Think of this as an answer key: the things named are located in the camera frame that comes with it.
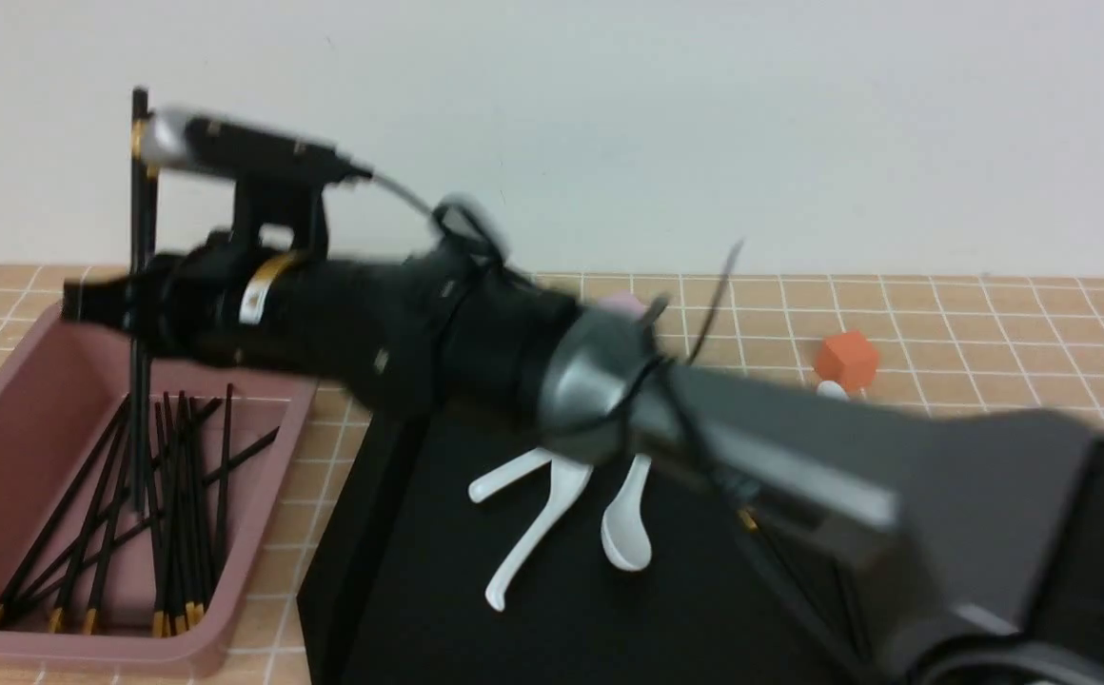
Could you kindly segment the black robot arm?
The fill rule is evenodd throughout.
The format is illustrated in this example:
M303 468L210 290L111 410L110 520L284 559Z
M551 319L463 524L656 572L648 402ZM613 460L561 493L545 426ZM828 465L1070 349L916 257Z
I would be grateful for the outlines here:
M769 584L856 676L1104 684L1104 430L1055 409L922 417L699 368L652 322L456 235L364 262L214 234L65 282L61 316L156 357L337 382L375 415L447 411L590 465L651 457L852 573L866 658Z

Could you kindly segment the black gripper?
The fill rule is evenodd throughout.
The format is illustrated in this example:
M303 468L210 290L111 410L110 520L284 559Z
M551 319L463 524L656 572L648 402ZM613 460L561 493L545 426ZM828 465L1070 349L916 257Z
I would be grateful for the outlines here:
M238 322L245 289L274 256L275 247L211 231L187 253L157 253L137 277L65 281L61 320L132 326L132 339L156 359L238 367L248 338Z

